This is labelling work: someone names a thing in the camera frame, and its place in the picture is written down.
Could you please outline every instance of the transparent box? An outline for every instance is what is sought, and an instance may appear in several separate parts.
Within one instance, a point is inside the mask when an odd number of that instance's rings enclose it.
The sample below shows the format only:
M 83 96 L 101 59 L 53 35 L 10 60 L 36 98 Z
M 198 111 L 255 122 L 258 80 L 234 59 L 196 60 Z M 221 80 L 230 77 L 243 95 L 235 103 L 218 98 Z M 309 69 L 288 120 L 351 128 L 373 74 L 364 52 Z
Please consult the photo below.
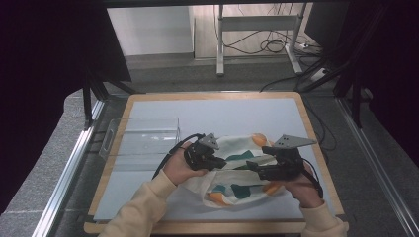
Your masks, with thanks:
M 167 154 L 179 140 L 178 118 L 113 119 L 99 154 L 104 158 Z

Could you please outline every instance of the cloth bag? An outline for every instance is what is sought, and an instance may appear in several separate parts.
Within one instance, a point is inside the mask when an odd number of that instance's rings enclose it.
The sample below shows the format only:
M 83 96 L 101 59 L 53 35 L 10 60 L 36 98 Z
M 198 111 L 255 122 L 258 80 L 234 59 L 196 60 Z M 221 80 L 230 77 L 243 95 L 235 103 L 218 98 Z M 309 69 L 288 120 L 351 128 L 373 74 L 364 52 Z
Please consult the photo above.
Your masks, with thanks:
M 285 189 L 278 182 L 260 180 L 256 172 L 247 168 L 246 161 L 276 164 L 273 156 L 262 152 L 262 146 L 271 146 L 265 135 L 223 136 L 217 143 L 219 150 L 215 150 L 214 155 L 227 164 L 181 185 L 200 195 L 204 205 L 215 208 L 239 205 L 271 197 Z

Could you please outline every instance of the beige sleeve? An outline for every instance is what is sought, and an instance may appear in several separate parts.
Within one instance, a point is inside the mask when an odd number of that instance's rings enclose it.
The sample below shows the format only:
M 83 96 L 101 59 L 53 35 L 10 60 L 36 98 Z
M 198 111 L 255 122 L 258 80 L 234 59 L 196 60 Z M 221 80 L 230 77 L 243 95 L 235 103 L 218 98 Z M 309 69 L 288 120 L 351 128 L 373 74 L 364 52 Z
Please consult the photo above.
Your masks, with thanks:
M 176 189 L 163 171 L 135 192 L 132 200 L 121 207 L 100 237 L 149 236 L 166 211 L 166 199 Z
M 348 225 L 330 213 L 326 202 L 317 208 L 301 208 L 305 218 L 302 237 L 345 237 Z

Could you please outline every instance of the green patch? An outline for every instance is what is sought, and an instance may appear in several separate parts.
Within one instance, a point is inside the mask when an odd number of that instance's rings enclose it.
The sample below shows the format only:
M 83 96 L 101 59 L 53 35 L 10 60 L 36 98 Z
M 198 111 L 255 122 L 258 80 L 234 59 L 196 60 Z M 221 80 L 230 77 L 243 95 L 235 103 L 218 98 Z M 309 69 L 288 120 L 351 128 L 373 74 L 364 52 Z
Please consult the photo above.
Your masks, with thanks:
M 239 185 L 231 185 L 231 189 L 234 192 L 234 195 L 238 199 L 245 199 L 250 197 L 250 187 L 255 186 L 239 186 Z
M 250 150 L 248 150 L 241 155 L 228 156 L 225 160 L 226 161 L 245 160 L 245 159 L 250 159 L 250 158 L 253 158 L 253 157 L 255 157 L 255 156 L 253 156 L 252 152 Z
M 225 186 L 217 185 L 213 188 L 212 193 L 223 193 L 225 194 Z

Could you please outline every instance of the metal bracket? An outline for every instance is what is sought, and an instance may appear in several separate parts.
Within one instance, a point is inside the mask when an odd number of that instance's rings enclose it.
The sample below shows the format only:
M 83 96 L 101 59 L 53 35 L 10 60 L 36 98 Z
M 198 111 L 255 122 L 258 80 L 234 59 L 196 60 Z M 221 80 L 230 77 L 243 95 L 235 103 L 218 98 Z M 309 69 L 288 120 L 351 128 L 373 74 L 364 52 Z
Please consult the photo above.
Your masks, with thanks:
M 277 140 L 277 142 L 275 142 L 274 147 L 279 147 L 283 149 L 293 149 L 300 146 L 312 145 L 315 143 L 317 143 L 317 141 L 313 139 L 284 134 L 279 140 Z
M 198 140 L 198 142 L 206 147 L 219 150 L 218 143 L 216 143 L 216 139 L 213 136 L 213 133 L 201 138 L 200 140 Z

